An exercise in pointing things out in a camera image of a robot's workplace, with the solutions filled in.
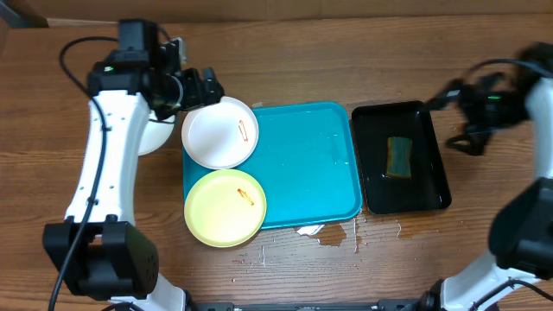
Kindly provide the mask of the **white plate with red streak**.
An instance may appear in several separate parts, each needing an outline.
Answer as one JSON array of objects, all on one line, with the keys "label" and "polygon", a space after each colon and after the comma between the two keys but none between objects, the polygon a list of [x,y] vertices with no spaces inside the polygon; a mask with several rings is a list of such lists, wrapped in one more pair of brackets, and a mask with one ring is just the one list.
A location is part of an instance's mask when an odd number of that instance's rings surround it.
[{"label": "white plate with red streak", "polygon": [[189,112],[181,128],[181,141],[188,156],[210,169],[237,167],[253,153],[258,138],[253,110],[227,96],[217,104]]}]

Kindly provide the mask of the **white plate with faint stain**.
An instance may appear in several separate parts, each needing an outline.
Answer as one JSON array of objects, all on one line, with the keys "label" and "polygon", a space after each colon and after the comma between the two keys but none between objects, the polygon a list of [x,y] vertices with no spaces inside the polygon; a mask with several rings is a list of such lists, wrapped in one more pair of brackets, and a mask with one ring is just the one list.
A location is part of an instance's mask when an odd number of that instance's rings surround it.
[{"label": "white plate with faint stain", "polygon": [[144,129],[142,139],[139,145],[138,154],[147,155],[165,144],[170,138],[177,116],[171,116],[165,120],[159,120],[152,111],[149,115],[149,121]]}]

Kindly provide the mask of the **green yellow sponge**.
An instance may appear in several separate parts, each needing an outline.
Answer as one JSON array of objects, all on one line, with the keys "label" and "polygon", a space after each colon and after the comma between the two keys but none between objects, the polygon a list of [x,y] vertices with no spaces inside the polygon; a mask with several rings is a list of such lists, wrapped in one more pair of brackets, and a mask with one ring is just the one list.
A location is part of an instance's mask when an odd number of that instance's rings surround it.
[{"label": "green yellow sponge", "polygon": [[401,136],[387,139],[387,158],[385,175],[390,178],[411,178],[410,158],[412,141]]}]

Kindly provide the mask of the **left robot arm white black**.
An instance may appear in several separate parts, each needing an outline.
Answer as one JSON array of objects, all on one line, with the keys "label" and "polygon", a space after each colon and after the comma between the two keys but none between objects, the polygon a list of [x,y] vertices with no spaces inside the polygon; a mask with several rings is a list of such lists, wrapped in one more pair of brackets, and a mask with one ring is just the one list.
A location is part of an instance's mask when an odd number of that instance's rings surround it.
[{"label": "left robot arm white black", "polygon": [[42,234],[58,271],[53,294],[67,287],[110,310],[189,310],[188,293],[161,275],[156,246],[137,229],[137,163],[145,136],[160,147],[178,113],[217,104],[224,90],[212,68],[183,69],[183,41],[155,22],[120,21],[116,42],[79,82],[90,106],[80,178],[63,221]]}]

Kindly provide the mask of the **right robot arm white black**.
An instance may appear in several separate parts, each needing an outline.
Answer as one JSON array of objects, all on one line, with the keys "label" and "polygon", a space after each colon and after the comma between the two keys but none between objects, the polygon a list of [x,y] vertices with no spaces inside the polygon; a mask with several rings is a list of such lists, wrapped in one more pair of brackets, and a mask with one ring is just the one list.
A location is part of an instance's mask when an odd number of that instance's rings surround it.
[{"label": "right robot arm white black", "polygon": [[[514,65],[505,91],[495,86],[506,73],[471,80],[482,67]],[[470,67],[429,99],[429,111],[456,103],[466,124],[446,141],[450,149],[483,154],[490,137],[530,120],[534,131],[534,181],[493,220],[487,251],[462,272],[437,282],[409,310],[495,310],[516,289],[528,288],[550,300],[537,283],[552,277],[552,46],[536,42],[514,59],[485,60]]]}]

